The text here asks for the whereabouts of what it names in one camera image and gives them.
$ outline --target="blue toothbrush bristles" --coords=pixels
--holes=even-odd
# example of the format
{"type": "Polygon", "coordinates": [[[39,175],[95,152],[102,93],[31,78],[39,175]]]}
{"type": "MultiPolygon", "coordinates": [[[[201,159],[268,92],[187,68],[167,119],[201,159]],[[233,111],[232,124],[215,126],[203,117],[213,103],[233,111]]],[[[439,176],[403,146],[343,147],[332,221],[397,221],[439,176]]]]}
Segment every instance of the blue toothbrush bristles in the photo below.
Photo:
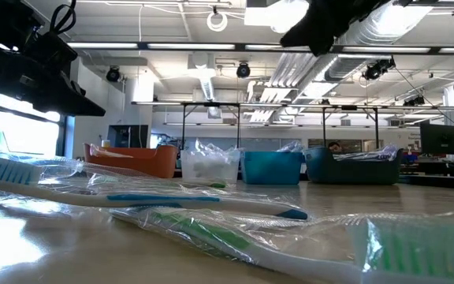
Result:
{"type": "Polygon", "coordinates": [[[0,181],[37,185],[42,172],[39,166],[0,158],[0,181]]]}

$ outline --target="orange plastic tub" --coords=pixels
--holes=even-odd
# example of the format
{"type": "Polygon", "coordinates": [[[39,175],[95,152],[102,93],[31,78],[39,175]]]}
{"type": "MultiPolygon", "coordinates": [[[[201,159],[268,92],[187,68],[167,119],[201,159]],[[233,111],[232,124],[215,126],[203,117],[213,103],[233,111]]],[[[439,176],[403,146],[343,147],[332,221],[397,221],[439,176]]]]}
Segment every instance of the orange plastic tub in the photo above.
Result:
{"type": "Polygon", "coordinates": [[[85,162],[137,170],[157,178],[173,178],[177,164],[178,148],[163,145],[157,149],[104,148],[112,153],[134,158],[97,157],[91,155],[91,145],[84,144],[85,162]]]}

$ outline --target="wooden table surface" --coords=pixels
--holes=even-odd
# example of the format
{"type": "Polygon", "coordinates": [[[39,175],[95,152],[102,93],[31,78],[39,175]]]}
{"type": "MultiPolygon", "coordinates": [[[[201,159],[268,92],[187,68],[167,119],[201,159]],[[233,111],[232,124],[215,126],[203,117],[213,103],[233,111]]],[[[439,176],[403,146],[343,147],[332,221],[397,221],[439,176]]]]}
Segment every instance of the wooden table surface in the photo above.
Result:
{"type": "MultiPolygon", "coordinates": [[[[284,194],[314,217],[454,211],[454,190],[410,185],[238,185],[284,194]]],[[[208,256],[95,208],[0,200],[0,283],[302,283],[277,272],[208,256]]]]}

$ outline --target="dark blue basket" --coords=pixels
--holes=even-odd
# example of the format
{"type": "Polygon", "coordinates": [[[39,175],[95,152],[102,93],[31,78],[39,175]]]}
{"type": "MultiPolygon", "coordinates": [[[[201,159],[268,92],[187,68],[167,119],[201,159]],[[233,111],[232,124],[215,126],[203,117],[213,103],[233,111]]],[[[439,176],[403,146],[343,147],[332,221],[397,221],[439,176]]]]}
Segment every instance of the dark blue basket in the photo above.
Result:
{"type": "Polygon", "coordinates": [[[249,185],[297,185],[302,153],[247,151],[241,154],[243,181],[249,185]]]}
{"type": "Polygon", "coordinates": [[[337,161],[328,148],[304,152],[307,176],[316,183],[346,185],[392,185],[399,180],[402,149],[393,161],[337,161]]]}

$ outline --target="person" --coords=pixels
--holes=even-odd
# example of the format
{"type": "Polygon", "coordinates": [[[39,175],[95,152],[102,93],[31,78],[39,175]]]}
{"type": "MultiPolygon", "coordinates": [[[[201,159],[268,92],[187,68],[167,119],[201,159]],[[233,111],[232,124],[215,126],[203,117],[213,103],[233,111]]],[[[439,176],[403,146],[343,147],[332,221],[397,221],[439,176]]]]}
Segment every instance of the person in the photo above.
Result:
{"type": "Polygon", "coordinates": [[[341,153],[343,151],[343,148],[337,142],[330,142],[329,143],[329,150],[332,153],[341,153]]]}

